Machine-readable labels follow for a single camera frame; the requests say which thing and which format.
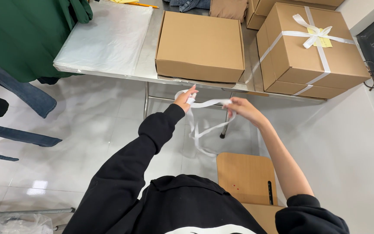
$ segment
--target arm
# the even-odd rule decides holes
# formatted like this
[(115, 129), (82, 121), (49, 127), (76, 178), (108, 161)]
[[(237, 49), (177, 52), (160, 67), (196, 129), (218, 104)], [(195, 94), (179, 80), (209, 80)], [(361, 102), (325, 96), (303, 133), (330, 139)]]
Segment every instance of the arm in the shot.
[(144, 172), (152, 157), (171, 139), (176, 123), (190, 108), (186, 100), (195, 87), (182, 94), (164, 113), (148, 116), (140, 125), (139, 137), (110, 157), (93, 176), (64, 234), (103, 234), (139, 200)]
[(248, 100), (238, 97), (233, 97), (231, 100), (233, 103), (228, 108), (247, 118), (261, 132), (285, 198), (297, 194), (314, 196), (304, 173), (279, 139), (268, 119)]
[(229, 115), (235, 110), (261, 132), (279, 184), (287, 199), (288, 207), (275, 215), (278, 233), (349, 233), (343, 219), (320, 207), (304, 173), (268, 119), (246, 99), (233, 97), (231, 101), (232, 104), (228, 105)]

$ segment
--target cardboard box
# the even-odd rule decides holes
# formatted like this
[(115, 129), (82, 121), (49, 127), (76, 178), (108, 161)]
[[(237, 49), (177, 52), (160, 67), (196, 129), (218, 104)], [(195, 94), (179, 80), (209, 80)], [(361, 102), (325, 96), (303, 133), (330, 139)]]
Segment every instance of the cardboard box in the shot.
[(239, 20), (164, 11), (155, 65), (159, 75), (238, 82), (245, 70)]
[(252, 217), (267, 232), (267, 234), (278, 234), (275, 226), (275, 214), (284, 209), (282, 206), (274, 205), (253, 205), (242, 203), (246, 210), (251, 213)]
[(260, 29), (275, 3), (288, 3), (335, 10), (344, 0), (249, 0), (246, 14), (246, 25), (250, 29)]
[[(352, 40), (340, 12), (310, 8), (315, 26), (332, 26), (329, 36)], [(303, 6), (276, 3), (257, 33), (259, 56), (268, 50), (281, 31), (300, 31), (307, 28), (298, 24), (293, 15), (299, 14), (309, 22)], [(308, 37), (282, 36), (261, 62), (263, 87), (267, 92), (295, 94), (310, 81), (324, 73), (319, 52), (315, 46), (305, 49)], [(313, 87), (301, 96), (332, 98), (345, 90), (370, 79), (360, 53), (353, 44), (331, 40), (332, 47), (323, 48), (331, 73), (311, 83)]]

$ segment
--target beige fabric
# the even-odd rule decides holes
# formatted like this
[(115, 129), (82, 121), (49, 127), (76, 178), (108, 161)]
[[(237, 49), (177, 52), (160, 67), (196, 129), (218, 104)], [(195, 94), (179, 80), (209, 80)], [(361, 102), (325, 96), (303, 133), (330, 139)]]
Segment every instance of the beige fabric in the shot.
[(243, 22), (248, 0), (210, 0), (210, 16)]

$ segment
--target sleeve cuff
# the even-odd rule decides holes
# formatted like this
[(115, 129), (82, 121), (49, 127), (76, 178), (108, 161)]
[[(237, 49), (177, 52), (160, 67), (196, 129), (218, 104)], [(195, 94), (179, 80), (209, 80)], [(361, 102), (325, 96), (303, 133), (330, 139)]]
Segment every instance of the sleeve cuff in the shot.
[(184, 110), (179, 105), (174, 103), (164, 111), (164, 114), (169, 116), (171, 120), (174, 121), (174, 125), (185, 116)]
[(320, 207), (319, 201), (317, 198), (308, 195), (308, 194), (298, 194), (294, 195), (287, 200), (287, 206), (313, 206)]

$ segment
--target black sweatshirt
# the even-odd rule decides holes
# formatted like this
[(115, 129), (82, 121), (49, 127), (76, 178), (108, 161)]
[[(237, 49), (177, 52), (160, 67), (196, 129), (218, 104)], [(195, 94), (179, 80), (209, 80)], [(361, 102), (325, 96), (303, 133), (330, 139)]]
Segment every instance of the black sweatshirt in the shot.
[[(145, 185), (152, 157), (171, 139), (184, 111), (171, 104), (148, 116), (139, 137), (115, 153), (92, 178), (63, 234), (265, 234), (250, 213), (218, 184), (195, 175), (164, 176)], [(276, 213), (283, 233), (349, 233), (345, 221), (300, 194)]]

